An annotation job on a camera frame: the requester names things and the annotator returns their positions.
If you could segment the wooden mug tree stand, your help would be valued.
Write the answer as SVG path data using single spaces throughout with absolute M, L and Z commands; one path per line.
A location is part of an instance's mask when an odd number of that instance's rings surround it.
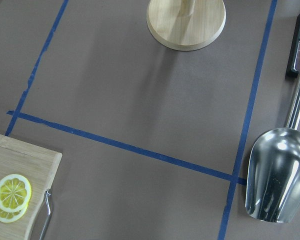
M 162 45 L 177 51 L 196 51 L 220 36 L 226 17 L 222 0 L 151 0 L 146 22 Z

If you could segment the metal scoop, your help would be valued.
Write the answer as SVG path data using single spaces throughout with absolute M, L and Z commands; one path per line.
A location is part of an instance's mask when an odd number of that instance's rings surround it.
M 245 208 L 254 219 L 289 223 L 300 205 L 300 72 L 284 127 L 260 135 L 248 163 Z

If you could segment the wooden cutting board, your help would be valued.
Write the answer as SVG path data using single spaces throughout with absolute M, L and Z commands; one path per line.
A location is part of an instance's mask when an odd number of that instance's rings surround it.
M 0 134 L 0 180 L 20 174 L 31 184 L 25 214 L 12 223 L 0 222 L 0 240 L 29 240 L 44 204 L 45 191 L 52 187 L 62 154 Z

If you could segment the lemon slice upper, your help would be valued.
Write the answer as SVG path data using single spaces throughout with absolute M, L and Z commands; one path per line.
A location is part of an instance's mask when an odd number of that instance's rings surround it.
M 14 213 L 26 208 L 32 196 L 30 181 L 20 174 L 9 174 L 0 180 L 0 209 Z

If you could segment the lemon slice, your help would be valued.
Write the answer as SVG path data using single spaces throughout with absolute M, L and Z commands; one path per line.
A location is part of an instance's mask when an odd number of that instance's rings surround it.
M 6 212 L 0 208 L 0 222 L 5 224 L 16 222 L 24 216 L 27 209 L 28 204 L 24 208 L 16 212 Z
M 9 174 L 0 180 L 0 209 L 14 213 L 26 208 L 32 196 L 30 181 L 20 174 Z

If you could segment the lemon slice lower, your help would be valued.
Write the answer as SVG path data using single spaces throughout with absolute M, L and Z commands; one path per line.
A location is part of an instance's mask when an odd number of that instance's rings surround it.
M 6 212 L 0 208 L 0 222 L 5 224 L 16 222 L 24 216 L 27 209 L 28 204 L 24 208 L 16 212 Z

